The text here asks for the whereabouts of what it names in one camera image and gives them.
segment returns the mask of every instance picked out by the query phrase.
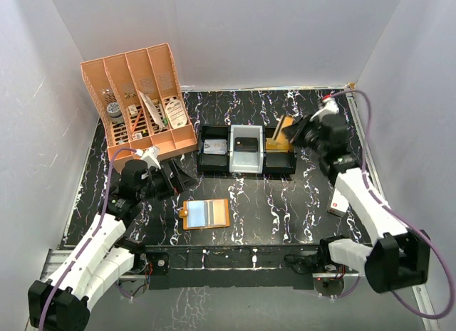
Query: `small spool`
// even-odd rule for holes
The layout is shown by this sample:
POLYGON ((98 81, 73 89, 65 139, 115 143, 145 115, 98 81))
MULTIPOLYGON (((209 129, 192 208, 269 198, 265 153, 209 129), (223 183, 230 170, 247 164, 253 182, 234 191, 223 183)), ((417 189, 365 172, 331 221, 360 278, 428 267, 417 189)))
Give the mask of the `small spool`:
POLYGON ((108 111, 109 118, 113 123, 119 125, 124 123, 122 112, 120 111, 120 106, 117 102, 110 103, 106 110, 108 111))

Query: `black container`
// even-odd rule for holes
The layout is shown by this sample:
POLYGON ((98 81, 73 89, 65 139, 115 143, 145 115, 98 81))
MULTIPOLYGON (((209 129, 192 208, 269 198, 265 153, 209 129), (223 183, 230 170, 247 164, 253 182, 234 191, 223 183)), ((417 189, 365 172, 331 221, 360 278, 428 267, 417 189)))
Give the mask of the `black container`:
MULTIPOLYGON (((275 127, 265 127, 263 145, 266 138, 272 137, 275 127)), ((229 138, 230 126, 203 125, 199 131, 197 170, 198 172, 224 172, 229 173, 229 138), (227 153, 204 154, 205 140, 226 140, 227 153)), ((264 152, 263 174, 294 174, 296 171, 296 151, 290 152, 264 152)))

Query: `black card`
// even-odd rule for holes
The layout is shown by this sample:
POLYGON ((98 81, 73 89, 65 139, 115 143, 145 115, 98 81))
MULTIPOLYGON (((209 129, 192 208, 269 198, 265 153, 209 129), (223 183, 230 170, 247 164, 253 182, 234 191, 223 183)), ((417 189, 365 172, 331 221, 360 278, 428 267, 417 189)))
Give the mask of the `black card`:
POLYGON ((237 137, 234 139, 234 150, 237 152, 258 152, 258 139, 255 137, 237 137))

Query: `small box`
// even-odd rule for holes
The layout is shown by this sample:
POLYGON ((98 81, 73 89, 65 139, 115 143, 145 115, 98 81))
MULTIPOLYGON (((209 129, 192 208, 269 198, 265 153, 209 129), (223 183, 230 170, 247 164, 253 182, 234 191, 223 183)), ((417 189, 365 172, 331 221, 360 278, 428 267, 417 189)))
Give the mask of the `small box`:
POLYGON ((334 189, 334 192, 329 199, 327 212, 339 217, 344 217, 349 206, 350 204, 348 203, 347 198, 345 198, 339 190, 334 189))
POLYGON ((142 139, 143 138, 143 135, 141 133, 135 133, 133 134, 133 140, 139 140, 139 139, 142 139))
POLYGON ((128 111, 130 112, 131 117, 137 117, 138 116, 138 109, 136 109, 135 105, 129 105, 128 106, 128 111))

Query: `orange desk organizer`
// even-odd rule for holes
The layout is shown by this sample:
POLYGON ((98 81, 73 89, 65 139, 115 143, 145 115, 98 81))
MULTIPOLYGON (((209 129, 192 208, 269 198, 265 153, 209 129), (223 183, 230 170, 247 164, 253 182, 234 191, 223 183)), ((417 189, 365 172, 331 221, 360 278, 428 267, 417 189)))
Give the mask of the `orange desk organizer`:
MULTIPOLYGON (((184 103, 167 43, 83 62, 81 69, 85 86, 105 128, 110 160, 122 147, 147 149, 156 145, 160 148, 159 160, 197 149, 197 138, 186 110, 185 126, 173 129, 168 123, 160 131, 138 93, 146 94, 154 104, 161 105, 158 107, 160 114, 173 98, 184 103), (115 101, 119 103, 124 124, 113 124, 106 111, 106 107, 115 101), (138 114, 141 108, 139 119, 130 115, 130 105, 136 106, 138 114)), ((115 169, 121 171, 125 163, 134 157, 129 151, 121 152, 114 161, 115 169)))

